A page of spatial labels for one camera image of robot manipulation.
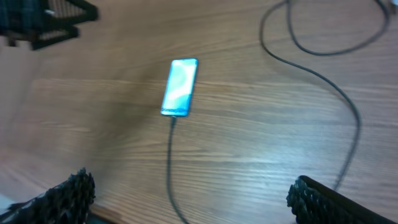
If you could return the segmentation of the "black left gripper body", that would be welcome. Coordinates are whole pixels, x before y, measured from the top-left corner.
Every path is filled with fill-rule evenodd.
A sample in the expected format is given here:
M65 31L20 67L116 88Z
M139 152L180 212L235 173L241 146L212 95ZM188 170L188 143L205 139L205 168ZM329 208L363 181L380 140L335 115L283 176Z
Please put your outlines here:
M77 24L99 19L98 8L85 0L1 0L1 36L39 50L80 36Z

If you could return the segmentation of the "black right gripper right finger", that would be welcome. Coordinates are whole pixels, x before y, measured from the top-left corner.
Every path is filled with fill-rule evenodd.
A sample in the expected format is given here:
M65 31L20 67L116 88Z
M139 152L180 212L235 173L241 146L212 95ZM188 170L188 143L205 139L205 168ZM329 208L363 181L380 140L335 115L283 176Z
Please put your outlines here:
M298 224L397 224L305 175L286 200Z

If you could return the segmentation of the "blue Galaxy smartphone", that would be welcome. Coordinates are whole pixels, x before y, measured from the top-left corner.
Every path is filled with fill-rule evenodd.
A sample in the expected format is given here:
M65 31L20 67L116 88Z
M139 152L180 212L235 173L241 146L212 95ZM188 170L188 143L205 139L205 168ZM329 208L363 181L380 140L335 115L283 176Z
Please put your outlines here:
M188 116L198 69L196 58L173 60L160 113L164 116Z

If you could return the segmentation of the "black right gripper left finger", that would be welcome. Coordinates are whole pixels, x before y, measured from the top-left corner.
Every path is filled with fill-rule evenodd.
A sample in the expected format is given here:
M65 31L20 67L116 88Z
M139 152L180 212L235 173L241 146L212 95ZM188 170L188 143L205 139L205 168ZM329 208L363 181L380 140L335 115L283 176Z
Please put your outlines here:
M94 199L94 178L82 168L43 194L10 205L1 224L86 223Z

